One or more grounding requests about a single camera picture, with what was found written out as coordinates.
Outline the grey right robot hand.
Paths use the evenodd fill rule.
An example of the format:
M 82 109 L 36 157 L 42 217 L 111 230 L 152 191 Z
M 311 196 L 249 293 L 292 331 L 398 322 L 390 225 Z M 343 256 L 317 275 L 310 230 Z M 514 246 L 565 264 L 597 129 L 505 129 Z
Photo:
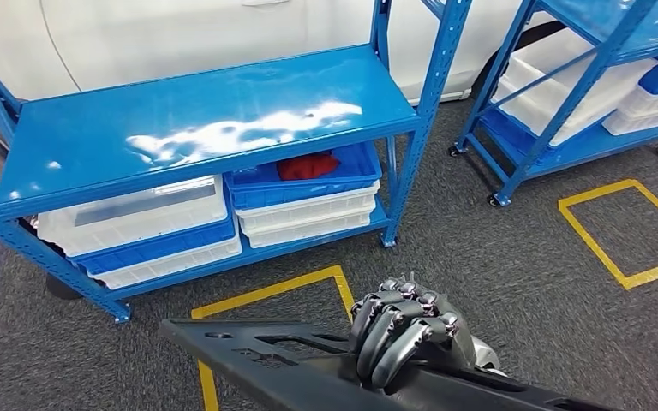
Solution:
M 415 281 L 387 278 L 350 309 L 349 349 L 361 384 L 385 389 L 410 360 L 473 368 L 483 364 L 465 317 L 445 295 Z

